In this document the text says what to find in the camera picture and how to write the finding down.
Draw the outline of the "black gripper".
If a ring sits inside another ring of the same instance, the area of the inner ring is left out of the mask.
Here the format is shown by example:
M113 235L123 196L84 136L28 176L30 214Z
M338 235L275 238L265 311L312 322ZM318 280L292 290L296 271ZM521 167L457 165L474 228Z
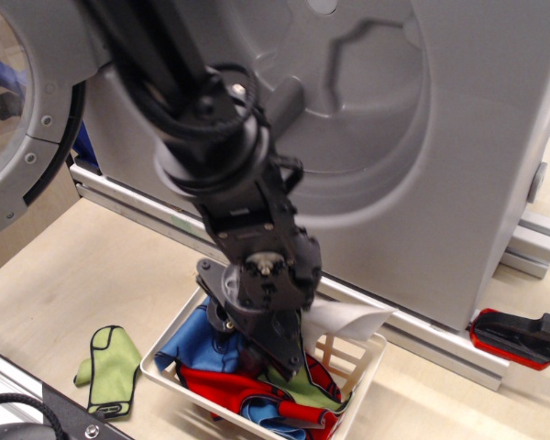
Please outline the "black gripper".
M196 281L210 301L206 316L221 333L242 334L253 346L240 353L240 369L260 376L275 368L285 380L303 367L301 308L303 296L280 262L224 266L203 258Z

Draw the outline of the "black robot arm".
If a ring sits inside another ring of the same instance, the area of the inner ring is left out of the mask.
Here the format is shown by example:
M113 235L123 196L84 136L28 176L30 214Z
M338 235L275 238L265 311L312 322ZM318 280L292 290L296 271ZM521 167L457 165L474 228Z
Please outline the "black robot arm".
M132 102L163 145L164 184L188 199L227 258L203 259L197 282L220 333L241 333L253 366L284 379L303 367L301 315L321 277L316 239L295 222L289 195L303 165L275 149L255 74L204 62L172 1L84 1Z

